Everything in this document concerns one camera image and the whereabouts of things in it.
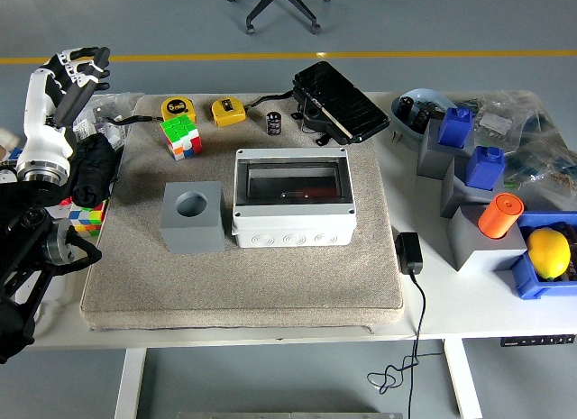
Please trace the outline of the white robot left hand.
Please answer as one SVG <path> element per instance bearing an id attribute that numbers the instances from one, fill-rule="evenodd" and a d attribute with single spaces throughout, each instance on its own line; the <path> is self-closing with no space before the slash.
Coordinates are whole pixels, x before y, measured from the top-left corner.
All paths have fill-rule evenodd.
<path id="1" fill-rule="evenodd" d="M 96 91 L 109 88 L 109 56 L 107 47 L 64 50 L 31 74 L 23 119 L 26 143 L 18 169 L 39 161 L 69 170 L 73 149 L 66 129 Z"/>

